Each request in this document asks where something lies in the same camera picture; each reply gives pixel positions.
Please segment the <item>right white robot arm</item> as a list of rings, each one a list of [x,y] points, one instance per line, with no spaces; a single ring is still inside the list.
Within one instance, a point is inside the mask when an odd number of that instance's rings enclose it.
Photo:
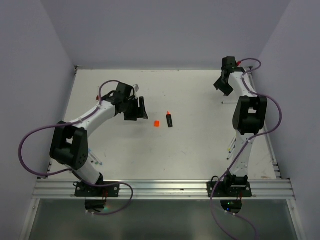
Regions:
[[[233,160],[222,185],[223,192],[232,197],[247,185],[254,136],[264,128],[268,100],[255,94],[248,74],[234,56],[222,59],[221,76],[213,86],[225,96],[235,93],[238,97],[232,118],[235,130]]]

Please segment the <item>green marker pen body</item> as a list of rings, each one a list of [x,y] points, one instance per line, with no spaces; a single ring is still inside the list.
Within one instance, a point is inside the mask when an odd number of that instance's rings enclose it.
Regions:
[[[223,105],[229,105],[229,104],[237,104],[237,101],[222,101],[221,104]]]

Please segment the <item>yellow marker pen body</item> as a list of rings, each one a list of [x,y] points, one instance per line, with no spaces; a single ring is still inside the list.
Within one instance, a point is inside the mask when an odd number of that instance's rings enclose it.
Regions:
[[[232,139],[229,147],[227,148],[228,155],[226,157],[226,160],[230,160],[232,158],[235,146],[236,146],[236,137]]]

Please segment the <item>black orange highlighter body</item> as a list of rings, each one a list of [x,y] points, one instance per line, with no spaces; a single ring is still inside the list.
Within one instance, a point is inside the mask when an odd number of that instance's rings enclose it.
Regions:
[[[173,120],[172,120],[172,115],[169,111],[167,111],[167,113],[166,113],[166,121],[167,121],[167,126],[169,128],[172,128],[173,127]]]

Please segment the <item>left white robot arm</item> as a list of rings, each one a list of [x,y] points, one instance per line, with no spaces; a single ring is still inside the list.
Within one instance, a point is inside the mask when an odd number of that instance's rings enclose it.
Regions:
[[[59,122],[55,126],[49,155],[59,164],[71,168],[73,174],[85,182],[92,196],[103,193],[103,176],[88,161],[88,140],[102,124],[118,114],[125,121],[147,120],[144,97],[137,96],[139,86],[118,80],[103,83],[97,94],[97,104],[72,122]]]

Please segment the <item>orange highlighter cap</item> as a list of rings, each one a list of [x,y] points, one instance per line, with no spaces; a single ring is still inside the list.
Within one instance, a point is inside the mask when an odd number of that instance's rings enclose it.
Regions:
[[[159,120],[156,120],[154,122],[154,127],[158,128],[160,126],[160,121]]]

